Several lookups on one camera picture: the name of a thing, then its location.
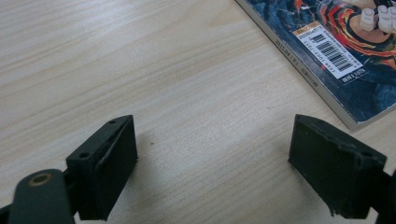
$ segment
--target table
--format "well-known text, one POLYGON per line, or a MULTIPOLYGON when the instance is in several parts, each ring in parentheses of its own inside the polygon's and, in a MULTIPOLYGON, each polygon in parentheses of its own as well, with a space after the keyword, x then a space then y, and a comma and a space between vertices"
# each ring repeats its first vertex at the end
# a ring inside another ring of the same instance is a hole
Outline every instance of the table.
POLYGON ((128 114, 139 161, 108 223, 374 223, 332 217, 287 162, 295 114, 396 168, 395 112, 348 131, 234 0, 0 2, 1 207, 128 114))

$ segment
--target book cover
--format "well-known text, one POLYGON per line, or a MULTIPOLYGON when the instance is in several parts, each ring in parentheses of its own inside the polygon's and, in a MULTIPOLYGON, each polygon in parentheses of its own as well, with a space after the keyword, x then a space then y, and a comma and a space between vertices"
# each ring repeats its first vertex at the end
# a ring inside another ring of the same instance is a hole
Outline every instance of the book cover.
POLYGON ((396 4, 236 0, 349 129, 396 103, 396 4))

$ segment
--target blue book cover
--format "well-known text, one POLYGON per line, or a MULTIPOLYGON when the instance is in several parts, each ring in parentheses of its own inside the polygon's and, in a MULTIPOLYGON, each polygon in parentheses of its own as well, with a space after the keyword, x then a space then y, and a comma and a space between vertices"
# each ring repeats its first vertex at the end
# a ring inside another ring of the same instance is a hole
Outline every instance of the blue book cover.
POLYGON ((236 1, 349 129, 395 105, 393 1, 236 1))

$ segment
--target barcode sticker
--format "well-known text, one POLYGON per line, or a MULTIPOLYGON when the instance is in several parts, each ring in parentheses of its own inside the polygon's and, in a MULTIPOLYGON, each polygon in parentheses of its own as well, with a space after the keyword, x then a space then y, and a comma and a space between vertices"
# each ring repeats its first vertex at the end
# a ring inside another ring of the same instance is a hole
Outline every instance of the barcode sticker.
POLYGON ((363 65, 319 22, 313 22, 294 34, 335 78, 348 83, 366 74, 363 65))

